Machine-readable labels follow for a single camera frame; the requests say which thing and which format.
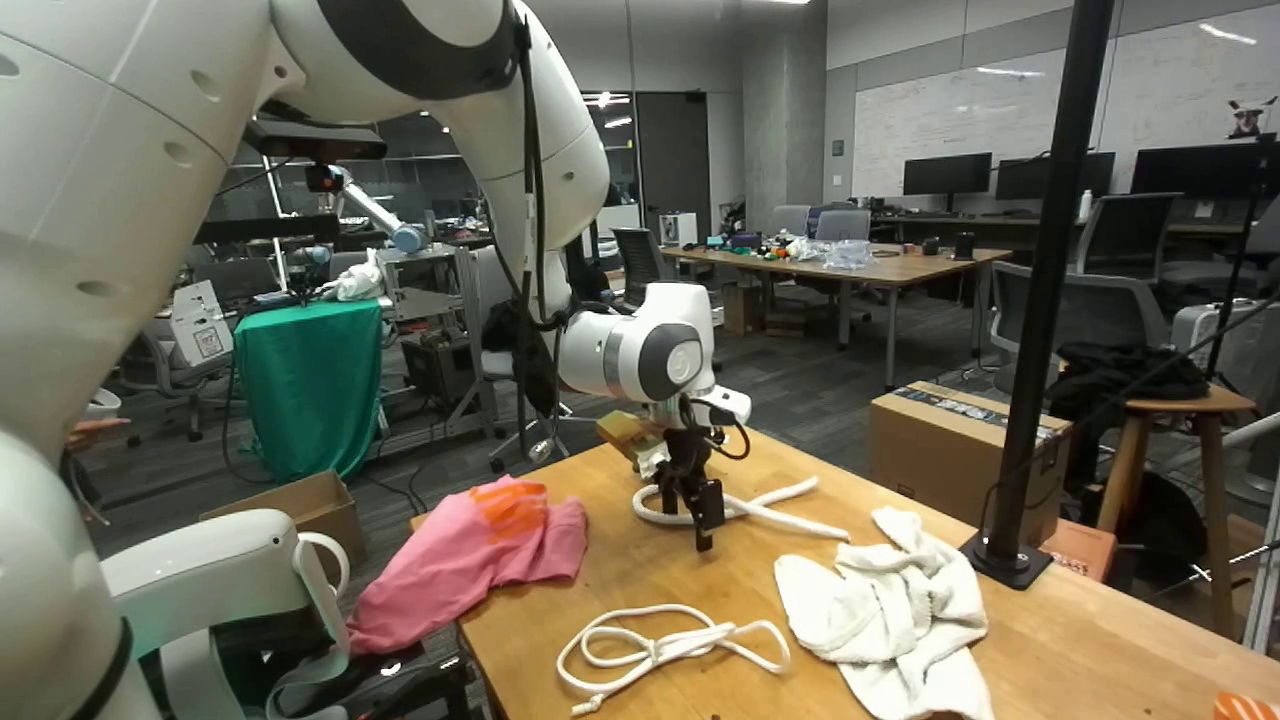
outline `wooden table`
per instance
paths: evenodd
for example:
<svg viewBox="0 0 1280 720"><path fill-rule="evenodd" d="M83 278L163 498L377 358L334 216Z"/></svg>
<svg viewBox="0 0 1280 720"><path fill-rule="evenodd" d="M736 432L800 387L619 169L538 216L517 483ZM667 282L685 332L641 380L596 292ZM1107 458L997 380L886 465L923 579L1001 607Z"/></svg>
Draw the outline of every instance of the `wooden table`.
<svg viewBox="0 0 1280 720"><path fill-rule="evenodd" d="M736 251L712 251L712 247L660 247L666 261L677 263L719 263L719 267L746 267L746 271L769 271L769 278L816 278L840 284L840 350L847 344L847 322L854 322L854 290L880 290L888 295L888 332L886 332L886 387L898 387L898 305L903 290L939 282L939 278L979 278L979 292L974 302L974 342L979 350L985 324L990 324L990 263L1010 255L1003 247L977 247L974 261L956 261L951 251L923 255L911 244L880 244L875 255L859 267L826 267L826 263L800 263L800 261L765 261L765 255L736 255ZM731 338L746 338L746 284L731 284Z"/></svg>
<svg viewBox="0 0 1280 720"><path fill-rule="evenodd" d="M755 498L800 478L822 478L822 487L789 499L827 526L846 526L855 540L880 540L868 511L880 504L910 504L859 478L811 461L789 444L752 432L752 461L712 461L712 474L736 498ZM629 498L638 478L615 449L592 449L534 474L552 499L577 498L590 507L590 556L572 583L502 590L466 615L466 643L474 648L497 706L508 717L568 717L572 697L557 682L557 651L601 613L626 603L685 599L717 620L777 620L789 628L772 561L785 551L833 563L833 540L772 531L762 526L717 527L717 551L697 556L690 527L653 527L633 517ZM974 527L920 507L927 531L961 544ZM1027 594L979 579L991 634L974 648L991 690L997 717L1211 717L1220 690L1273 697L1280 692L1280 663L1191 628L1154 603L1121 596L1079 573L1050 567ZM682 661L655 675L613 697L601 720L615 717L863 717L840 671L809 657L794 642L795 663L789 675L717 657Z"/></svg>

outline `ceiling light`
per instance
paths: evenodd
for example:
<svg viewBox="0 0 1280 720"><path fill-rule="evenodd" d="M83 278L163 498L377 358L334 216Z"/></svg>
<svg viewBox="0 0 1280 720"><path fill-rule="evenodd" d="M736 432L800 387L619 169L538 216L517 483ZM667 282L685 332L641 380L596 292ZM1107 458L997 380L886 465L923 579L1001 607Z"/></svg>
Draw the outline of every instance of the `ceiling light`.
<svg viewBox="0 0 1280 720"><path fill-rule="evenodd" d="M1016 76L1016 79L1045 76L1045 73L1034 73L1034 70L1001 70L1001 63L979 63L974 73L979 73L979 76Z"/></svg>
<svg viewBox="0 0 1280 720"><path fill-rule="evenodd" d="M1209 35L1230 40L1230 46L1257 46L1257 35L1225 33L1215 26L1199 26Z"/></svg>

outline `white rope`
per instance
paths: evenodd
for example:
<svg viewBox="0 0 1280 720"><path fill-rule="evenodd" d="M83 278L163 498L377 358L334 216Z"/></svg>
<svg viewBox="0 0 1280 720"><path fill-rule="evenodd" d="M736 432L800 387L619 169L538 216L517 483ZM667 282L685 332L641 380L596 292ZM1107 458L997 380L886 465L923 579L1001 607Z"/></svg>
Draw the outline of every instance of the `white rope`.
<svg viewBox="0 0 1280 720"><path fill-rule="evenodd" d="M822 519L809 519L809 517L794 517L794 511L777 511L769 504L780 504L780 499L794 499L794 498L804 498L816 487L816 478L804 478L800 483L785 483L785 487L772 487L765 498L752 498L752 499L739 499L731 494L723 494L723 519L762 519L769 527L785 527L785 531L804 531L804 537L827 537L827 540L854 540L846 527L835 526L822 526ZM638 498L633 498L633 511L650 526L694 526L690 511L655 511L650 507L650 499L655 498L660 487L655 483L641 483Z"/></svg>
<svg viewBox="0 0 1280 720"><path fill-rule="evenodd" d="M667 637L653 642L653 637L641 637L641 634L615 625L615 620L666 615L666 613L694 615L702 628L667 634ZM736 637L748 637L748 634L769 634L769 637L777 642L777 648L780 648L780 661L769 661L769 657L736 643ZM633 651L619 648L619 651L605 657L605 651L596 648L596 642L633 643ZM702 613L702 607L694 607L694 603L650 603L650 607L615 607L615 613L605 613L605 615L596 615L592 625L583 625L583 628L562 648L557 671L562 671L562 682L564 682L572 692L590 697L583 706L572 706L572 717L590 717L590 713L596 713L613 692L633 690L633 686L644 682L650 671L655 671L655 668L666 668L666 663L671 663L671 661L682 661L682 657L710 657L712 648L730 648L730 651L746 657L748 663L755 663L755 668L765 668L765 671L772 671L772 675L789 671L789 663L794 663L794 648L789 648L785 634L780 634L777 625L769 625L769 620L717 625L710 613ZM568 671L568 657L572 657L572 651L580 651L580 657L583 657L590 663L596 663L596 668L613 668L613 671L626 668L626 671L613 675L613 682L580 682L580 675Z"/></svg>

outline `green cloth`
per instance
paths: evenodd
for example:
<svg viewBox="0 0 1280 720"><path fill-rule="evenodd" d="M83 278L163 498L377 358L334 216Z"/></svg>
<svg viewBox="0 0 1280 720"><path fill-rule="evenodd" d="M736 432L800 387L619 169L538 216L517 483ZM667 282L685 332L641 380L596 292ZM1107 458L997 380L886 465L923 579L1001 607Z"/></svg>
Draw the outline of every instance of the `green cloth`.
<svg viewBox="0 0 1280 720"><path fill-rule="evenodd" d="M255 451L278 482L354 478L379 416L379 307L301 305L238 324Z"/></svg>

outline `pink cloth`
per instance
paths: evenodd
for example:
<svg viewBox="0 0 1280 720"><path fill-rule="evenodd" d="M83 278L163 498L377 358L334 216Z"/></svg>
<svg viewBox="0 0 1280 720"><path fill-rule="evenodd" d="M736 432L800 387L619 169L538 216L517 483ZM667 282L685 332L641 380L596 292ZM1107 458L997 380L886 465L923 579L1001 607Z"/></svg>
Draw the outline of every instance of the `pink cloth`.
<svg viewBox="0 0 1280 720"><path fill-rule="evenodd" d="M580 573L590 517L577 499L502 478L444 498L394 563L361 594L349 620L358 657L385 657L478 607L488 590Z"/></svg>

